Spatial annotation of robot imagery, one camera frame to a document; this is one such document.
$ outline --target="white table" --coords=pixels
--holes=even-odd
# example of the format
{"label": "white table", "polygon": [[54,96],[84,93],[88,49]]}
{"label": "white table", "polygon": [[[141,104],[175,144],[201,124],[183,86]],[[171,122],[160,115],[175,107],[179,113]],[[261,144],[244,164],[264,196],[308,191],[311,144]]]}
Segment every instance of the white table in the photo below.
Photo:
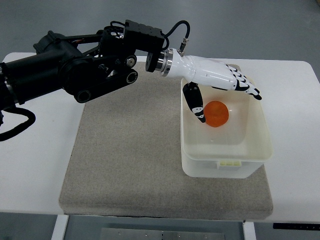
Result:
{"label": "white table", "polygon": [[[4,61],[33,54],[11,53]],[[274,149],[265,163],[274,209],[264,221],[320,223],[320,84],[312,67],[302,61],[220,60],[239,65],[263,97]],[[37,120],[0,143],[0,212],[63,214],[58,198],[84,105],[58,90],[21,107]],[[3,114],[1,132],[24,121]]]}

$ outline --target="orange object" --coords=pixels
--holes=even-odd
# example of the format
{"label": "orange object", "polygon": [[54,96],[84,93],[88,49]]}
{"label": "orange object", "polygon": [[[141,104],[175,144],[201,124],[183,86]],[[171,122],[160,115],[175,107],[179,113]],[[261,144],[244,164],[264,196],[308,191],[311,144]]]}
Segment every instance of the orange object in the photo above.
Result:
{"label": "orange object", "polygon": [[229,119],[227,106],[220,101],[211,101],[204,107],[205,123],[217,128],[225,124]]}

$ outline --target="white plastic bin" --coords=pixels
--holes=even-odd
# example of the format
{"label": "white plastic bin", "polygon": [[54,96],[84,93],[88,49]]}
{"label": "white plastic bin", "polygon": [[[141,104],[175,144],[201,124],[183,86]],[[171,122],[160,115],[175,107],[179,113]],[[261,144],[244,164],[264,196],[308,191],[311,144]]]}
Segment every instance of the white plastic bin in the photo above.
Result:
{"label": "white plastic bin", "polygon": [[273,153],[260,101],[244,92],[223,91],[199,85],[203,107],[211,101],[220,101],[229,110],[229,119],[224,125],[211,127],[201,123],[190,111],[182,92],[186,83],[187,81],[182,79],[183,171],[190,177],[198,178],[243,179],[250,176]]}

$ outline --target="gray felt pad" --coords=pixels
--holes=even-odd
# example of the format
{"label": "gray felt pad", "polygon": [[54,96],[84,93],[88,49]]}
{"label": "gray felt pad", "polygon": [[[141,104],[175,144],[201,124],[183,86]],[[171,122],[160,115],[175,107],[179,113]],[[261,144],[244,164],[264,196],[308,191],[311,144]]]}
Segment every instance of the gray felt pad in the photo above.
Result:
{"label": "gray felt pad", "polygon": [[59,203],[65,214],[264,219],[262,166],[245,179],[194,178],[181,165],[180,79],[135,67],[138,80],[86,103]]}

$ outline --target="black robotic arm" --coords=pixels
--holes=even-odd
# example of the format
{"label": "black robotic arm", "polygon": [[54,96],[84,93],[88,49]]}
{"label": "black robotic arm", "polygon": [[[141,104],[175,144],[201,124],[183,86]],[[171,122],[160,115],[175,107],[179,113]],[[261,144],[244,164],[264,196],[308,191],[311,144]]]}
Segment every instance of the black robotic arm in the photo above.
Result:
{"label": "black robotic arm", "polygon": [[[86,103],[130,85],[138,78],[138,73],[132,69],[137,62],[136,50],[148,52],[145,69],[153,72],[161,52],[169,46],[168,36],[180,24],[187,25],[189,35],[190,25],[186,21],[178,22],[167,34],[159,28],[130,20],[112,21],[110,26],[92,35],[64,36],[49,31],[33,45],[36,55],[0,63],[0,111],[29,118],[1,133],[0,141],[14,137],[36,120],[32,112],[16,104],[59,89],[73,95],[77,102]],[[81,52],[78,45],[87,43],[97,43],[97,46]]]}

